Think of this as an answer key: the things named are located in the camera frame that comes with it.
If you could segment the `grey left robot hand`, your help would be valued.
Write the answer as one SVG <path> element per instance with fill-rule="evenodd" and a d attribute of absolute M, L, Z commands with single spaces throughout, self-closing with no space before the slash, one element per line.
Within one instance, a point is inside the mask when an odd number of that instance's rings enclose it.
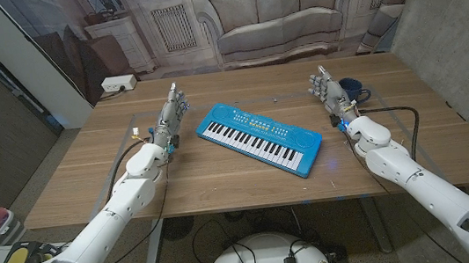
<path fill-rule="evenodd" d="M 190 105 L 183 91 L 178 91 L 175 82 L 172 82 L 167 97 L 154 127 L 152 143 L 172 153 L 179 146 L 180 123 Z"/>

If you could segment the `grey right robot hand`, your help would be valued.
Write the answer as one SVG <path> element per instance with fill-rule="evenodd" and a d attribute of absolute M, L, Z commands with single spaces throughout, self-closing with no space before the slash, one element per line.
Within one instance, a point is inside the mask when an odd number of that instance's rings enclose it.
<path fill-rule="evenodd" d="M 332 79 L 331 75 L 322 66 L 318 66 L 318 74 L 310 75 L 311 88 L 309 93 L 316 96 L 330 114 L 330 119 L 339 120 L 337 127 L 340 131 L 346 130 L 351 121 L 358 117 L 356 101 L 350 100 L 341 85 Z"/>

